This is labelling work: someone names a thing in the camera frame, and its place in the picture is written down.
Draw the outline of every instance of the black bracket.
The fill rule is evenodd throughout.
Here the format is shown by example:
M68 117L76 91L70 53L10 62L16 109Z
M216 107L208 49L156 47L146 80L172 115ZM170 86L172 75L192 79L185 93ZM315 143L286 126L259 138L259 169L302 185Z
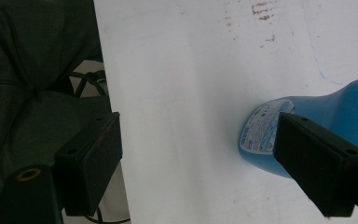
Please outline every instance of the black bracket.
M118 112L97 118L55 155L52 167L25 167L6 181L0 224L62 223L92 216L122 157Z
M358 205L358 147L319 124L281 113L274 156L325 217Z

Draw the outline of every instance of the wire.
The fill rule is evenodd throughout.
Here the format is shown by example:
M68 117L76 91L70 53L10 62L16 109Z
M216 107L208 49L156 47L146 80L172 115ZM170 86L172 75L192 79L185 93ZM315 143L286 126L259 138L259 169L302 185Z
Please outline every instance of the wire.
M92 217L85 217L85 218L90 222L98 223L98 224L121 224L121 223L126 223L126 222L131 221L130 218L127 218L127 219L116 221L116 222L103 222L103 214L101 213L101 209L99 207L97 208L97 218L98 219L94 219Z
M81 92L83 91L84 87L86 86L87 81L93 85L95 87L95 89L97 89L98 93L100 93L100 95L106 95L106 93L104 92L102 86L98 83L98 81L94 80L92 77L93 73L87 73L86 75L83 75L81 73L77 73L77 72L73 72L70 77L80 77L82 78L81 80L81 84L79 85L78 90L76 90L76 97L80 97Z
M103 214L101 213L100 207L97 208L98 224L103 224Z

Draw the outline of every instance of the black cable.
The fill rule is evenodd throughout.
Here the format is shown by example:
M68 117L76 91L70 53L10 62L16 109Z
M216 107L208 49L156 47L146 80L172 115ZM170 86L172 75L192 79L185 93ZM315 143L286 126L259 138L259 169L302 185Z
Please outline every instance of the black cable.
M101 213L100 207L97 208L98 224L103 224L103 214Z
M98 93L100 93L100 95L106 95L102 86L96 80L94 80L94 78L89 77L89 76L92 76L92 73L87 73L86 75L83 75L81 73L73 72L70 75L70 77L80 77L80 78L82 78L82 81L87 80L91 85L93 85L95 87L95 89L97 89L97 91L98 91Z
M124 219L124 220L120 220L120 221L116 221L116 222L103 222L103 214L101 213L101 209L98 207L97 208L97 219L94 219L92 217L85 217L88 221L93 222L93 223L98 223L98 224L121 224L121 223L126 223L131 221L130 218Z

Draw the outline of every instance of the blue bottle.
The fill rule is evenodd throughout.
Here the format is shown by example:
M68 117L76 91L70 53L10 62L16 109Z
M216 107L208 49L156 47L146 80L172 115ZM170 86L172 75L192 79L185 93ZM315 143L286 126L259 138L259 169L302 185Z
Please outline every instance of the blue bottle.
M290 177L272 155L280 112L311 119L358 146L358 80L330 95L290 96L264 103L247 119L240 154L263 170Z

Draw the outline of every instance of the brown stain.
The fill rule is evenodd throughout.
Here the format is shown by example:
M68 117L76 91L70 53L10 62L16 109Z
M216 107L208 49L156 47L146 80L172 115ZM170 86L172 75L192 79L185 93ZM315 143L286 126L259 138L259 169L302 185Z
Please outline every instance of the brown stain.
M257 3L256 6L257 7L262 7L265 6L267 4L267 2L262 2L262 3Z
M264 9L264 10L257 10L255 9L255 6L252 6L252 12L254 15L258 15L260 13L263 13L263 12L268 12L269 10L268 9Z
M265 16L261 16L258 19L261 21L266 21L269 18L274 16L274 14L272 14L272 15L271 14L266 15L266 14L268 14L270 11L272 11L274 8L276 8L276 7L270 7L269 5L277 3L277 2L278 2L278 0L263 1L263 2L256 3L256 4L252 5L252 13L257 16L260 16L260 14L264 14Z
M269 18L271 18L271 16L270 16L270 15L267 15L267 16L259 17L258 19L261 20L261 21L266 21L266 20L268 20Z
M268 42L274 42L274 41L275 41L275 35L272 35L272 38L271 38L271 39L266 39L266 41L268 41Z

